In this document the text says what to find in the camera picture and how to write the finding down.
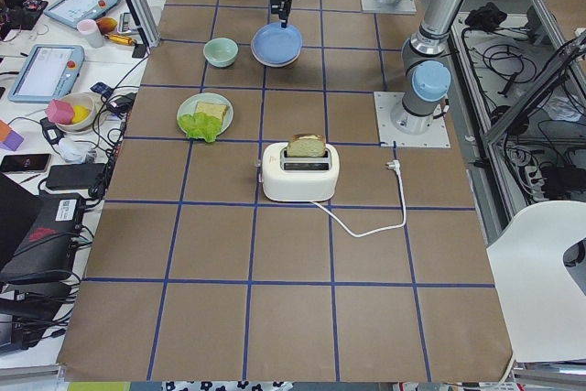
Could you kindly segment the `blue plate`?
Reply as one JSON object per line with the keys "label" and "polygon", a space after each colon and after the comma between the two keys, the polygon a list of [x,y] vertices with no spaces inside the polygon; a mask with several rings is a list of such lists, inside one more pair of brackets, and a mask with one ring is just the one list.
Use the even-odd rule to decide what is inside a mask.
{"label": "blue plate", "polygon": [[283,64],[300,53],[303,37],[293,25],[281,27],[271,23],[261,27],[254,35],[251,47],[254,54],[265,64]]}

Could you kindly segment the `mint green bowl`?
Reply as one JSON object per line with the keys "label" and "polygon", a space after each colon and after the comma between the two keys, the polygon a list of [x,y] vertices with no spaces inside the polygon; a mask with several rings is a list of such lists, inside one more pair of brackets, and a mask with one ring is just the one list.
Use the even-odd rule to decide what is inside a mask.
{"label": "mint green bowl", "polygon": [[216,68],[231,66],[238,55],[239,48],[230,38],[214,38],[203,47],[204,58]]}

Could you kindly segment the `bread slice on plate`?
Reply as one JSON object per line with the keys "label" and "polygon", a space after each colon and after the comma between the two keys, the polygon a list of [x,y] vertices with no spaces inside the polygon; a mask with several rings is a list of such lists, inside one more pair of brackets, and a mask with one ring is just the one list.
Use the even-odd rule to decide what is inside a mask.
{"label": "bread slice on plate", "polygon": [[209,102],[197,102],[195,108],[195,116],[207,116],[213,117],[220,121],[222,124],[225,115],[229,107],[226,104],[222,103],[209,103]]}

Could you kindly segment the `green plate with sandwich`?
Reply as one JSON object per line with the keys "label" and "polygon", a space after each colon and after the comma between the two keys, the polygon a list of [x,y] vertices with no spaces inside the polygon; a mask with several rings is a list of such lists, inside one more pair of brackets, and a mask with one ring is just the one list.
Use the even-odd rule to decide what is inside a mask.
{"label": "green plate with sandwich", "polygon": [[212,143],[233,120],[232,104],[222,95],[203,92],[185,100],[178,109],[177,123],[187,138]]}

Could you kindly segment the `toast slice in toaster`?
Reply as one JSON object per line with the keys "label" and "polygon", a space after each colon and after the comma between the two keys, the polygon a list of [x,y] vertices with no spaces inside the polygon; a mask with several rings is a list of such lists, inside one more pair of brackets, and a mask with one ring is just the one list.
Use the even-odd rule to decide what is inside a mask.
{"label": "toast slice in toaster", "polygon": [[287,145],[289,157],[323,157],[325,150],[324,136],[315,134],[293,135]]}

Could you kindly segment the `green lettuce leaf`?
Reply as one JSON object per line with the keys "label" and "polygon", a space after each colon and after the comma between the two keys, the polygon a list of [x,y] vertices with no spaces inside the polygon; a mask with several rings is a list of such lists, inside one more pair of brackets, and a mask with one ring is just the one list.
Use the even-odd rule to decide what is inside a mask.
{"label": "green lettuce leaf", "polygon": [[207,143],[214,142],[222,129],[221,119],[201,112],[181,115],[178,124],[187,138],[203,139]]}

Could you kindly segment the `white toaster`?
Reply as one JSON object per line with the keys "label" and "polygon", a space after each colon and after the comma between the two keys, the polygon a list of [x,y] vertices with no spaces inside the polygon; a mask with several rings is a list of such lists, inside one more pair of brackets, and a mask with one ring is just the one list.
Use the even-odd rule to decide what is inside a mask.
{"label": "white toaster", "polygon": [[323,157],[289,157],[288,144],[268,145],[261,160],[262,188],[272,201],[326,201],[335,192],[340,172],[336,148],[326,145]]}

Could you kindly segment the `pink plastic cup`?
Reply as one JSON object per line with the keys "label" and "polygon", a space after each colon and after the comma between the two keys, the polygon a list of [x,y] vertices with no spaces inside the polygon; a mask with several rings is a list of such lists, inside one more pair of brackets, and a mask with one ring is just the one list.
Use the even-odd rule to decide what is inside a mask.
{"label": "pink plastic cup", "polygon": [[91,47],[100,48],[103,46],[104,38],[95,20],[80,20],[76,28]]}

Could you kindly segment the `teach pendant tablet far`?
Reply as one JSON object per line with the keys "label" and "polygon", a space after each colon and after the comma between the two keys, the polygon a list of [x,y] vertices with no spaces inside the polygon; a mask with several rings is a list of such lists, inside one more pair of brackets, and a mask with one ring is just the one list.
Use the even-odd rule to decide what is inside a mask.
{"label": "teach pendant tablet far", "polygon": [[121,0],[59,0],[49,5],[44,14],[62,25],[76,28],[84,19],[96,19],[104,16]]}

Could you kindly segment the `teach pendant tablet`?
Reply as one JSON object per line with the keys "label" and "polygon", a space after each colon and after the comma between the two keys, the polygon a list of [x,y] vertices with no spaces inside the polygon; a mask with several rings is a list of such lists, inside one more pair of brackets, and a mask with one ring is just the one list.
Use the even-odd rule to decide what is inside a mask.
{"label": "teach pendant tablet", "polygon": [[34,45],[8,93],[14,103],[49,103],[70,93],[81,71],[80,45]]}
{"label": "teach pendant tablet", "polygon": [[44,14],[62,25],[76,28],[84,19],[96,19],[104,16],[121,0],[59,0],[49,5]]}

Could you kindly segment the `bowl with toy fruit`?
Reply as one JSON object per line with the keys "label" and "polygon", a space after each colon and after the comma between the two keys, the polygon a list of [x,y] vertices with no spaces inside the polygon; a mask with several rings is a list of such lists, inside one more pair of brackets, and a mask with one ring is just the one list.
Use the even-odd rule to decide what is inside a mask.
{"label": "bowl with toy fruit", "polygon": [[45,114],[49,121],[66,133],[90,129],[97,115],[99,95],[94,92],[70,93],[49,102]]}

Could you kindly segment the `teach pendant tablet near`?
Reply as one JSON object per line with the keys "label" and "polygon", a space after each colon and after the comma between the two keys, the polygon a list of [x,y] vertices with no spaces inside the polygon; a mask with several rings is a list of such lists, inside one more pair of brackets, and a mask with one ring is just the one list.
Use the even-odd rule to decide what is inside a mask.
{"label": "teach pendant tablet near", "polygon": [[49,103],[70,93],[81,71],[80,45],[34,45],[8,93],[14,103]]}

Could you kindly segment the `purple toy block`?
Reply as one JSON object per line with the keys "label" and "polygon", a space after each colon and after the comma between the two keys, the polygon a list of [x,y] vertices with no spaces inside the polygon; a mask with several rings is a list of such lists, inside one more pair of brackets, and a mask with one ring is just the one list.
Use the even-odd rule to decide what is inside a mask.
{"label": "purple toy block", "polygon": [[9,151],[17,151],[24,142],[24,137],[9,124],[0,121],[0,147]]}

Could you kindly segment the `black smartphone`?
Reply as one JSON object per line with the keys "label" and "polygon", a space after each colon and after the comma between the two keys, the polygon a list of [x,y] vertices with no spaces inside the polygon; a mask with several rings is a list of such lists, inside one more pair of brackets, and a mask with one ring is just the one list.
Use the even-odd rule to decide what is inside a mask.
{"label": "black smartphone", "polygon": [[51,158],[52,155],[49,153],[5,155],[1,160],[1,172],[44,172],[47,169]]}

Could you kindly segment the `white chair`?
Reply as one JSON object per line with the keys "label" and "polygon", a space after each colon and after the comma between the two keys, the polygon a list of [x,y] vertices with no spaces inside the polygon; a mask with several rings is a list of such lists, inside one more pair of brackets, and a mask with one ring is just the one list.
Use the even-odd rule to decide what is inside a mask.
{"label": "white chair", "polygon": [[521,363],[585,357],[585,294],[564,253],[585,238],[585,204],[525,207],[488,249],[515,358]]}

